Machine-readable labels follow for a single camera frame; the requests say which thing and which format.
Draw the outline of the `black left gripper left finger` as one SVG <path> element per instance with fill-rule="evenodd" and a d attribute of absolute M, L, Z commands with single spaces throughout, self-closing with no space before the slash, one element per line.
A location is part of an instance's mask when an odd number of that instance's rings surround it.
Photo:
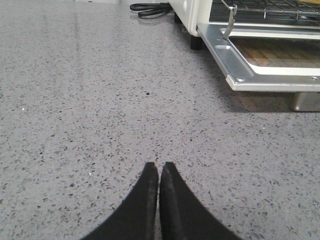
<path fill-rule="evenodd" d="M 153 240 L 158 197 L 158 170 L 147 162 L 121 205 L 84 240 Z"/>

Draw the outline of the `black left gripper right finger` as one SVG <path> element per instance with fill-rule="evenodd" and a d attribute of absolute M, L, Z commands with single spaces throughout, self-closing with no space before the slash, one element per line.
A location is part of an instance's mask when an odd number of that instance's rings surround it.
<path fill-rule="evenodd" d="M 159 190 L 164 240 L 238 240 L 200 203 L 173 162 L 163 166 Z"/>

